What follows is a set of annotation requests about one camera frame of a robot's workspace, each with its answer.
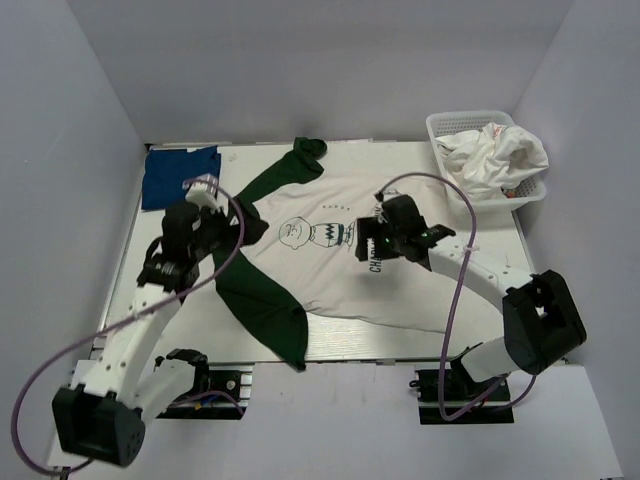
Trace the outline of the white green raglan t-shirt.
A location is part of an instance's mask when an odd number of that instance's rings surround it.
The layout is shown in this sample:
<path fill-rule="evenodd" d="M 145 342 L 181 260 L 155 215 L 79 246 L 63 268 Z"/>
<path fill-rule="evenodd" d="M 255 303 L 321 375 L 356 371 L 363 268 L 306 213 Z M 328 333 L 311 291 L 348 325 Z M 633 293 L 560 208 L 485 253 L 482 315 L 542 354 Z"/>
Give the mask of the white green raglan t-shirt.
<path fill-rule="evenodd" d="M 320 139 L 298 137 L 280 160 L 236 197 L 251 202 L 268 229 L 226 263 L 215 288 L 241 325 L 292 368 L 303 371 L 310 313 L 323 317 L 441 333 L 448 306 L 440 277 L 401 258 L 359 261 L 358 218 L 376 216 L 374 193 L 387 183 L 377 171 L 330 174 Z"/>

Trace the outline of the white printed t-shirt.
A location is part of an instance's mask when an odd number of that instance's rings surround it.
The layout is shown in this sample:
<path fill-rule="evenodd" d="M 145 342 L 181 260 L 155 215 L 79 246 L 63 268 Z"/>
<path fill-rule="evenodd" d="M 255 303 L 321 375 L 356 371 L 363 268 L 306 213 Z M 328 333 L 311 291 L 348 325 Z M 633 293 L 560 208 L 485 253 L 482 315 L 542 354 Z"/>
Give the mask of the white printed t-shirt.
<path fill-rule="evenodd" d="M 472 201 L 498 200 L 549 167 L 542 142 L 524 128 L 489 122 L 435 140 L 444 170 Z"/>

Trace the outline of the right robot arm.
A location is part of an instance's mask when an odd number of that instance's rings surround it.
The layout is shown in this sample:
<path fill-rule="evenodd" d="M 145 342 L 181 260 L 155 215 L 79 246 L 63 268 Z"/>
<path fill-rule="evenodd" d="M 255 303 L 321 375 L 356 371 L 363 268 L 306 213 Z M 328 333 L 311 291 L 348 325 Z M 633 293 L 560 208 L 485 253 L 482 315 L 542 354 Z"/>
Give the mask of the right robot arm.
<path fill-rule="evenodd" d="M 521 370 L 538 375 L 582 345 L 587 332 L 565 279 L 553 270 L 534 274 L 499 264 L 463 246 L 451 228 L 426 223 L 408 195 L 387 200 L 374 217 L 356 221 L 356 257 L 404 258 L 464 285 L 502 315 L 502 336 L 459 354 L 451 384 L 472 399 L 488 380 Z"/>

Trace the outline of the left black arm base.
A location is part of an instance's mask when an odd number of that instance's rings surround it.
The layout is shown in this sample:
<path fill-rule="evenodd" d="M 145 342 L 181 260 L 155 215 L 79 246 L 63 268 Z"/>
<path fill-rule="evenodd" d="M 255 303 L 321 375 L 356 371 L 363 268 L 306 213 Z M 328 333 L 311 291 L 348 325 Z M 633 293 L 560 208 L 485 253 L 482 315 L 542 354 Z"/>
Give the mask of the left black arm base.
<path fill-rule="evenodd" d="M 159 419 L 240 420 L 249 403 L 253 366 L 211 364 L 209 369 L 209 390 L 197 398 L 183 395 Z"/>

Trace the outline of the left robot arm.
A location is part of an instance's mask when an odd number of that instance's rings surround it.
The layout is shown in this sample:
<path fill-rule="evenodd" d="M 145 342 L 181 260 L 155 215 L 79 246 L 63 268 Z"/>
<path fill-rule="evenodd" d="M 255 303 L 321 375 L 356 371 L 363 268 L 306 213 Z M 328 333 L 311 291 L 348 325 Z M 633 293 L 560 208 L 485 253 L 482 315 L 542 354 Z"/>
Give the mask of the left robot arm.
<path fill-rule="evenodd" d="M 52 400 L 60 447 L 68 454 L 127 467 L 158 415 L 174 403 L 212 394 L 205 354 L 186 348 L 152 353 L 186 297 L 201 285 L 201 261 L 217 251 L 238 253 L 244 232 L 209 197 L 169 207 L 161 228 L 136 279 L 129 322 L 109 327 L 91 369 Z"/>

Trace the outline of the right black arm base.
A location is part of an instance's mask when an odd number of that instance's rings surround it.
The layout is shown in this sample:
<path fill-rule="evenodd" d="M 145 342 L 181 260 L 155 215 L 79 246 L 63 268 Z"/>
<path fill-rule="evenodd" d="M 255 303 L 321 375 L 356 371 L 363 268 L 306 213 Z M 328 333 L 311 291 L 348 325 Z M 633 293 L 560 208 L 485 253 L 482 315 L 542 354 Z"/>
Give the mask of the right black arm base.
<path fill-rule="evenodd" d="M 445 372 L 444 407 L 451 416 L 487 390 L 494 379 L 480 384 L 466 384 L 450 369 Z M 506 380 L 484 400 L 477 402 L 464 415 L 446 421 L 440 414 L 438 402 L 438 370 L 423 369 L 415 372 L 409 389 L 417 395 L 420 424 L 426 425 L 500 425 L 513 424 L 511 392 Z"/>

